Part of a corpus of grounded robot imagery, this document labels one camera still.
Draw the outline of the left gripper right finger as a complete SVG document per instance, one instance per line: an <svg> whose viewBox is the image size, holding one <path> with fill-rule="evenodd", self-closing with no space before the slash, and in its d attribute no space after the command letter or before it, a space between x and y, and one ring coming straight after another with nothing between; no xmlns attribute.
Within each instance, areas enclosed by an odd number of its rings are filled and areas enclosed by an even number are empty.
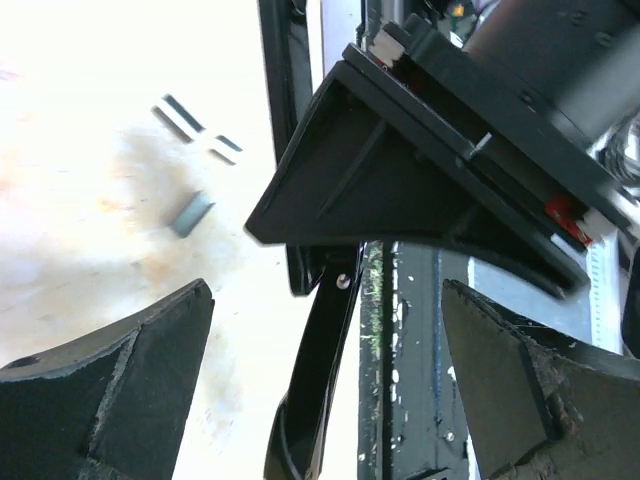
<svg viewBox="0 0 640 480"><path fill-rule="evenodd" d="M639 477L639 362L447 280L441 302L484 479Z"/></svg>

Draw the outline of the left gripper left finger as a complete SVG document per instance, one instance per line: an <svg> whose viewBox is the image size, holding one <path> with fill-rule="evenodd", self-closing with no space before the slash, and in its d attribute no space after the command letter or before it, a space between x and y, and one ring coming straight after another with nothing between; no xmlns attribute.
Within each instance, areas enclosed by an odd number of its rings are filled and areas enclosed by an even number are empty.
<svg viewBox="0 0 640 480"><path fill-rule="evenodd" d="M2 478L171 478L213 309L198 279L2 367Z"/></svg>

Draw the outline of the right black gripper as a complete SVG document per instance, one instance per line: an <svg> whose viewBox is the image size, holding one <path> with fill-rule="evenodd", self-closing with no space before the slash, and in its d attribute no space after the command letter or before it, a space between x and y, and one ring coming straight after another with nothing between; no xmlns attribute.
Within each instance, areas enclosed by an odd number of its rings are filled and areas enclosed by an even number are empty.
<svg viewBox="0 0 640 480"><path fill-rule="evenodd" d="M633 107L629 12L495 12L463 47L420 18L349 46L246 228L264 244L426 244L566 298L578 245L633 230L588 149Z"/></svg>

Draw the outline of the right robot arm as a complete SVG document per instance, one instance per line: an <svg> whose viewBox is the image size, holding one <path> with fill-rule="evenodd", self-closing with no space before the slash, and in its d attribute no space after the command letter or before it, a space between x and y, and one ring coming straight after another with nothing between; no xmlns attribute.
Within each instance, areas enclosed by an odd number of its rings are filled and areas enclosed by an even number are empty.
<svg viewBox="0 0 640 480"><path fill-rule="evenodd" d="M639 208L589 148L639 103L635 1L501 1L463 46L427 21L345 48L249 216L264 244L432 245L549 295Z"/></svg>

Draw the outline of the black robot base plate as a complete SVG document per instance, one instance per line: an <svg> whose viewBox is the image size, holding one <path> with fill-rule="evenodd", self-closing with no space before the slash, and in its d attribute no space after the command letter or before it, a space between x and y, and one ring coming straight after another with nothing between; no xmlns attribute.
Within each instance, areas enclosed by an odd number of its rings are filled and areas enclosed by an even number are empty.
<svg viewBox="0 0 640 480"><path fill-rule="evenodd" d="M442 283L468 280L464 256L370 245L360 304L360 479L472 479L466 417L441 311Z"/></svg>

